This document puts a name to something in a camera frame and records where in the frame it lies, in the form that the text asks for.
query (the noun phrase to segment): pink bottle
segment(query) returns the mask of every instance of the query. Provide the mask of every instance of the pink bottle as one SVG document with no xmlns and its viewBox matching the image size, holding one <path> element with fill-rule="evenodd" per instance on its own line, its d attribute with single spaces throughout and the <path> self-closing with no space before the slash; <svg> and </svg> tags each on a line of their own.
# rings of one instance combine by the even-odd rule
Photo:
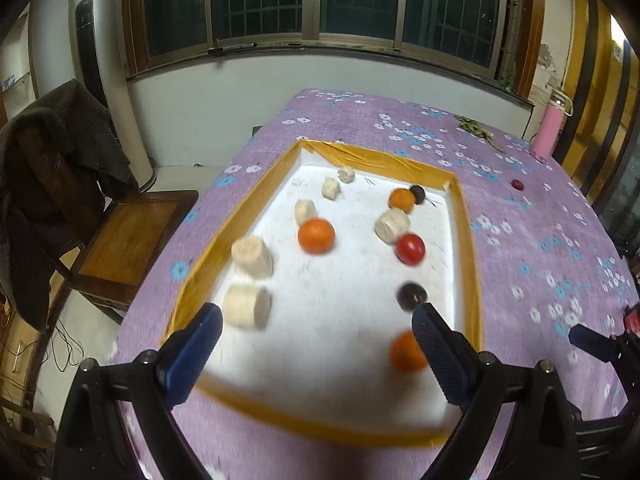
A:
<svg viewBox="0 0 640 480">
<path fill-rule="evenodd" d="M 569 97 L 561 91 L 553 88 L 551 97 L 546 105 L 545 114 L 538 128 L 538 133 L 529 149 L 529 153 L 543 164 L 551 156 L 558 133 L 562 127 L 564 116 L 574 114 L 574 104 Z"/>
</svg>

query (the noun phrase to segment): cherry tomato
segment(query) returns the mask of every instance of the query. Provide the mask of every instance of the cherry tomato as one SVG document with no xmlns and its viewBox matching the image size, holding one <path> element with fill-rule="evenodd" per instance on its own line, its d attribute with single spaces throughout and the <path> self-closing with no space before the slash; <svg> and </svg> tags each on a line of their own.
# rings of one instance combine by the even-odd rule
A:
<svg viewBox="0 0 640 480">
<path fill-rule="evenodd" d="M 405 265 L 418 265 L 424 258 L 427 249 L 422 238 L 413 233 L 407 233 L 396 242 L 396 255 Z"/>
</svg>

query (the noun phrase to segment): chair seat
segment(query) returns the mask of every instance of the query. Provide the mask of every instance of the chair seat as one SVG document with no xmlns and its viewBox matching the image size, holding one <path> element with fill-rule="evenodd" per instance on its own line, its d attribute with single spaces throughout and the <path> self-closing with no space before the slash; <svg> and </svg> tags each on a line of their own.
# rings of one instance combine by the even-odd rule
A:
<svg viewBox="0 0 640 480">
<path fill-rule="evenodd" d="M 197 191 L 181 190 L 133 194 L 111 203 L 71 269 L 70 286 L 97 306 L 127 310 L 197 199 Z"/>
</svg>

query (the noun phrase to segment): purple tablecloth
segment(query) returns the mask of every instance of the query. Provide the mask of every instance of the purple tablecloth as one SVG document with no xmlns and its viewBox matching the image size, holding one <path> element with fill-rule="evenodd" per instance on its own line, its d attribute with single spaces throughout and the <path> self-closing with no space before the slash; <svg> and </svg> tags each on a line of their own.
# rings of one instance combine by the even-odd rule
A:
<svg viewBox="0 0 640 480">
<path fill-rule="evenodd" d="M 503 362 L 546 358 L 584 418 L 617 414 L 613 369 L 574 348 L 581 322 L 609 335 L 638 300 L 633 277 L 584 197 L 555 161 L 493 130 L 505 153 L 463 131 L 453 114 L 378 96 L 307 89 L 266 124 L 213 182 L 156 261 L 124 319 L 111 359 L 157 348 L 182 280 L 225 219 L 297 139 L 344 142 L 441 166 L 462 183 L 474 232 L 484 348 Z M 518 192 L 513 179 L 524 183 Z M 175 418 L 214 480 L 416 480 L 435 448 L 355 449 L 267 426 L 196 391 Z M 474 476 L 485 478 L 508 423 L 503 410 Z M 161 478 L 132 411 L 126 420 L 149 478 Z"/>
</svg>

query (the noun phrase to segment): blue gripper pad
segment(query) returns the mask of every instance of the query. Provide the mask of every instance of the blue gripper pad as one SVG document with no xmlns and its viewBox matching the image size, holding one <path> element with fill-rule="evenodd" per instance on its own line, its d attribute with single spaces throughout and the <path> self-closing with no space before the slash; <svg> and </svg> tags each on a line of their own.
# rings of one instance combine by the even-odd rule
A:
<svg viewBox="0 0 640 480">
<path fill-rule="evenodd" d="M 447 402 L 466 406 L 471 400 L 470 378 L 458 354 L 462 350 L 458 334 L 451 331 L 431 303 L 414 310 L 411 325 Z"/>
<path fill-rule="evenodd" d="M 604 363 L 615 361 L 618 355 L 617 344 L 613 339 L 604 337 L 581 324 L 569 330 L 569 342 Z"/>
<path fill-rule="evenodd" d="M 221 334 L 220 308 L 205 303 L 185 329 L 171 334 L 162 345 L 156 375 L 169 410 L 187 400 Z"/>
</svg>

